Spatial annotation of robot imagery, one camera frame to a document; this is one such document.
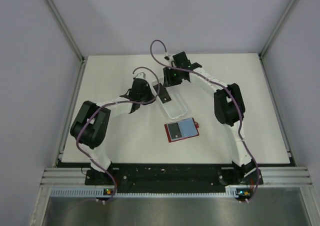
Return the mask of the red leather card holder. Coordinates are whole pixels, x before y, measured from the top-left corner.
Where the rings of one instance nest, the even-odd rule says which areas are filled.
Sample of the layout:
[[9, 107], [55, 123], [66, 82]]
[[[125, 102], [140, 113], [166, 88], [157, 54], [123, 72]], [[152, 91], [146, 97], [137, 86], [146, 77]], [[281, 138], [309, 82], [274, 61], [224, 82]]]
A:
[[167, 139], [168, 139], [168, 141], [170, 143], [176, 142], [176, 141], [185, 140], [185, 139], [188, 139], [188, 138], [197, 137], [197, 136], [200, 135], [199, 134], [199, 124], [198, 124], [198, 122], [196, 122], [194, 120], [194, 118], [187, 118], [187, 119], [183, 119], [183, 120], [174, 122], [174, 123], [178, 123], [179, 124], [179, 128], [180, 128], [182, 137], [180, 139], [177, 139], [177, 140], [171, 140], [170, 134], [169, 134], [169, 131], [168, 131], [168, 124], [171, 124], [171, 123], [164, 124], [164, 128], [165, 128], [165, 132], [166, 132], [166, 135], [167, 135]]

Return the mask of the white plastic tray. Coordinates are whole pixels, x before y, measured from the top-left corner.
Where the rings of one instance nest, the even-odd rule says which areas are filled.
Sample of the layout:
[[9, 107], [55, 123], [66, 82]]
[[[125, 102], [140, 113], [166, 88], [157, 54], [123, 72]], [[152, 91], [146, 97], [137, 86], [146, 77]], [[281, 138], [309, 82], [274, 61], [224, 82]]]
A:
[[[164, 86], [164, 79], [161, 78], [158, 83], [156, 80], [151, 83], [152, 87], [156, 84], [162, 84]], [[187, 107], [180, 97], [178, 91], [172, 86], [172, 87], [164, 87], [167, 92], [169, 93], [171, 97], [171, 101], [165, 104], [162, 104], [160, 98], [157, 96], [157, 102], [160, 104], [160, 106], [163, 108], [164, 112], [167, 114], [167, 116], [170, 119], [178, 119], [184, 115], [187, 114]]]

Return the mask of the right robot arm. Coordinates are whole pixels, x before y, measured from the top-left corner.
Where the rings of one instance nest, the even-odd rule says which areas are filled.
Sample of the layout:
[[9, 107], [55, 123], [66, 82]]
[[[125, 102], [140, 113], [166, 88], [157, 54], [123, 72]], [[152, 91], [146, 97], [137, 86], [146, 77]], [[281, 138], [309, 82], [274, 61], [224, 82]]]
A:
[[164, 59], [169, 64], [163, 69], [167, 87], [188, 81], [213, 98], [215, 118], [225, 127], [229, 138], [233, 178], [237, 183], [245, 184], [257, 167], [245, 142], [243, 126], [246, 108], [240, 87], [236, 83], [226, 84], [217, 80], [199, 63], [191, 63], [184, 51], [173, 56], [166, 53]]

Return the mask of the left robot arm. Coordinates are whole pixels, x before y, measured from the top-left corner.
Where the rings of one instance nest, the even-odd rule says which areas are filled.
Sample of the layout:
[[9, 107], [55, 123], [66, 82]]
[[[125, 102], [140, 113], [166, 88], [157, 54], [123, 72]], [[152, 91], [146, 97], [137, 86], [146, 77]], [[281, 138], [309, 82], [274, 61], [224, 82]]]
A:
[[118, 98], [102, 105], [85, 101], [80, 107], [71, 125], [70, 135], [75, 138], [77, 149], [90, 160], [91, 167], [97, 171], [96, 178], [102, 184], [109, 184], [114, 177], [112, 170], [108, 169], [111, 160], [100, 149], [109, 121], [120, 115], [134, 113], [142, 105], [153, 103], [157, 96], [145, 79], [136, 77], [131, 88]]

